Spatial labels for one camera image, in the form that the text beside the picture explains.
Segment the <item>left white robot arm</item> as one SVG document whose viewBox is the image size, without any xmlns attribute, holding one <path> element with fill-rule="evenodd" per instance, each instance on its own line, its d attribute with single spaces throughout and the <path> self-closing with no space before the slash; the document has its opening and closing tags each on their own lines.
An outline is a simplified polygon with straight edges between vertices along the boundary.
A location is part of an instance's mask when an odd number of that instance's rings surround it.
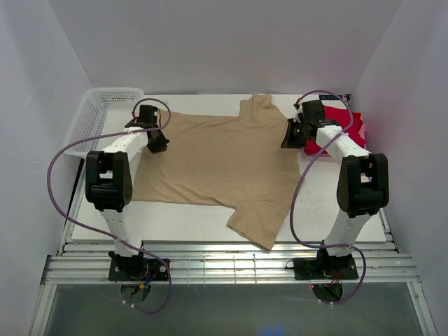
<svg viewBox="0 0 448 336">
<path fill-rule="evenodd" d="M 108 255 L 118 271 L 136 280 L 147 275 L 148 262 L 142 252 L 126 245 L 143 247 L 138 234 L 125 223 L 125 207 L 132 200 L 133 181 L 143 149 L 152 154 L 167 150 L 169 140 L 159 126 L 160 110 L 143 105 L 139 115 L 125 126 L 126 130 L 142 129 L 142 132 L 119 136 L 111 145 L 90 151 L 86 156 L 85 197 L 106 221 L 115 240 L 115 250 Z"/>
</svg>

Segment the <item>beige t shirt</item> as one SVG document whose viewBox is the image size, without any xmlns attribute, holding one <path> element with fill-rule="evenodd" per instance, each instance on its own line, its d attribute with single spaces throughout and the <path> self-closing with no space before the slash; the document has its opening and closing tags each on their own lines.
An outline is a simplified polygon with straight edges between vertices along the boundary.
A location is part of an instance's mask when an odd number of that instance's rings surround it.
<svg viewBox="0 0 448 336">
<path fill-rule="evenodd" d="M 230 207 L 228 227 L 270 250 L 300 178 L 297 152 L 281 147 L 287 121 L 272 97 L 242 100 L 236 116 L 169 119 L 166 151 L 141 156 L 134 200 Z"/>
</svg>

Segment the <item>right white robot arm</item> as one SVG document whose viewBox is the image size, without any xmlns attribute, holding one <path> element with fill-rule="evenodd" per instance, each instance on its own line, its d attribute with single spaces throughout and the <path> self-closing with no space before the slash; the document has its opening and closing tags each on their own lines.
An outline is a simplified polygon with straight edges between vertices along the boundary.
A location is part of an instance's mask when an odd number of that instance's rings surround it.
<svg viewBox="0 0 448 336">
<path fill-rule="evenodd" d="M 339 212 L 329 235 L 318 245 L 316 257 L 295 258 L 291 269 L 297 280 L 357 279 L 352 253 L 363 226 L 389 202 L 389 166 L 383 154 L 365 149 L 349 108 L 342 116 L 326 113 L 321 100 L 294 105 L 297 114 L 288 120 L 282 148 L 306 148 L 314 143 L 339 165 L 336 197 Z"/>
</svg>

